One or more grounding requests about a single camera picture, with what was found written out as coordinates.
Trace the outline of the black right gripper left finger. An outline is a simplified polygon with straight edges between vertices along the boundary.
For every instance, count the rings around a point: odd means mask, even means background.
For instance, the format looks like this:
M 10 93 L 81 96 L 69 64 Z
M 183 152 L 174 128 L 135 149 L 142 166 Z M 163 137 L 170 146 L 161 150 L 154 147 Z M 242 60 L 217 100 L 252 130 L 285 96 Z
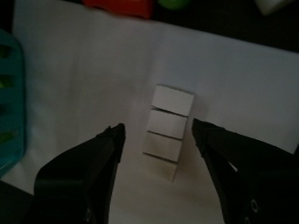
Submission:
M 25 224 L 109 224 L 126 125 L 107 127 L 39 170 Z

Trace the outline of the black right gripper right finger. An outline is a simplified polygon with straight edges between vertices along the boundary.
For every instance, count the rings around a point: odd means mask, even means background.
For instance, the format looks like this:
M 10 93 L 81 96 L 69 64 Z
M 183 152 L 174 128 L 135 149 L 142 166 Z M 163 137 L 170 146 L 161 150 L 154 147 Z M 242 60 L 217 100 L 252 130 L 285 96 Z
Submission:
M 299 152 L 193 121 L 225 224 L 299 224 Z

